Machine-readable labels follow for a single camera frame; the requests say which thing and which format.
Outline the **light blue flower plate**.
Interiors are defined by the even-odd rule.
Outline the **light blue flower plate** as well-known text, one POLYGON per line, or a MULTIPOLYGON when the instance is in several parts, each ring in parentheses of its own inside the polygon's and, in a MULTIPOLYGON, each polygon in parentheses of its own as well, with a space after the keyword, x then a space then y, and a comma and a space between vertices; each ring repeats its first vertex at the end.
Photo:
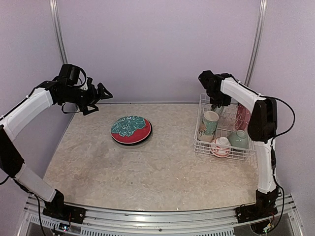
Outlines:
POLYGON ((212 104, 211 111, 215 112, 218 116, 221 116, 224 111, 224 106, 217 106, 212 104))

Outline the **red polka dot plate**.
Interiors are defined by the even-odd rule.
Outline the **red polka dot plate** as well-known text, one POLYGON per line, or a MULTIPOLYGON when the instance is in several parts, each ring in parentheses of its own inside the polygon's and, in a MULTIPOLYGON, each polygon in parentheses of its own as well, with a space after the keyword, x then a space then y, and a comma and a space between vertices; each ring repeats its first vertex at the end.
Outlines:
POLYGON ((249 110, 246 107, 244 107, 242 104, 239 104, 237 113, 236 113, 235 129, 246 131, 250 118, 251 118, 251 114, 249 110))

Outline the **red teal floral plate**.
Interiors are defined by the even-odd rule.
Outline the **red teal floral plate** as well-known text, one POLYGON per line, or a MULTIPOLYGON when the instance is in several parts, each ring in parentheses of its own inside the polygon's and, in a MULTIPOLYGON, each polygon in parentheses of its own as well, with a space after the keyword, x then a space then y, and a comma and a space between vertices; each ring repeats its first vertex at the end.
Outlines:
POLYGON ((141 116, 125 116, 114 122, 110 133, 119 134, 122 137, 131 136, 137 129, 142 129, 149 121, 141 116))

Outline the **black striped rim plate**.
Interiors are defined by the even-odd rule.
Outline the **black striped rim plate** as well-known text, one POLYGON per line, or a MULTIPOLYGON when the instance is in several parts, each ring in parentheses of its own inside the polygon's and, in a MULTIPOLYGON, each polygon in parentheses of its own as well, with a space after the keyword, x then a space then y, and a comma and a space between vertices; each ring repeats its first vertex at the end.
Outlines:
POLYGON ((153 127, 149 122, 142 129, 137 129, 131 136, 122 137, 119 134, 111 133, 114 142, 123 146, 135 146, 148 140, 153 132, 153 127))

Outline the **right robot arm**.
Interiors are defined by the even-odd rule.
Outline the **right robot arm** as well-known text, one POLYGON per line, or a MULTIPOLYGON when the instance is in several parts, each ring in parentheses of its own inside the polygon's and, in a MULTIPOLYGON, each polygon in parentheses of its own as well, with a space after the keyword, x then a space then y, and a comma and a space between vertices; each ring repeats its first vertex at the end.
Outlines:
POLYGON ((276 199, 280 185, 276 181, 274 140, 277 133, 278 98, 261 95, 242 84, 231 74, 213 74, 203 71, 198 77, 210 98, 210 104, 228 106, 232 99, 247 108, 251 114, 248 135, 253 141, 258 158, 258 189, 255 204, 235 209, 239 223, 276 215, 276 199))

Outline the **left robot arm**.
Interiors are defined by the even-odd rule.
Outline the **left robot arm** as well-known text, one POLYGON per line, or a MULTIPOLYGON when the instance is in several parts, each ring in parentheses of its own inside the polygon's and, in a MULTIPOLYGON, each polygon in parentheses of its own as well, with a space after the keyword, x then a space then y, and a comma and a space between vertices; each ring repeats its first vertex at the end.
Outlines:
POLYGON ((86 116, 98 111, 98 101, 113 97, 102 83, 94 86, 91 77, 85 76, 84 81, 78 83, 81 74, 85 74, 82 68, 63 64, 58 76, 36 86, 26 98, 0 118, 0 168, 24 191, 45 202, 45 215, 65 220, 72 213, 64 203, 64 195, 25 164, 13 142, 32 120, 55 104, 74 104, 86 116))

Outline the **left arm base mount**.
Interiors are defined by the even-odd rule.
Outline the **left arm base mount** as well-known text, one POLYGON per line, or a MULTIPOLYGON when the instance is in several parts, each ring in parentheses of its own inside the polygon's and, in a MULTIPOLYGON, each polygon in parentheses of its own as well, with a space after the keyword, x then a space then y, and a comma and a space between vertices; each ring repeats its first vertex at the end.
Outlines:
POLYGON ((70 223, 83 224, 86 209, 66 205, 63 193, 57 192, 51 202, 44 202, 43 215, 70 223))

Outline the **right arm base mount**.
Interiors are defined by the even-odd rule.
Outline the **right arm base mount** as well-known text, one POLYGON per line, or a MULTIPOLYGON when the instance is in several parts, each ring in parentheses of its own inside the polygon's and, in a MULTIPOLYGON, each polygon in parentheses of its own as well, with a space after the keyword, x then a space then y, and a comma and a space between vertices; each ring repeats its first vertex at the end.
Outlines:
POLYGON ((278 213, 276 200, 258 197, 255 204, 241 205, 235 209, 238 223, 270 217, 278 213))

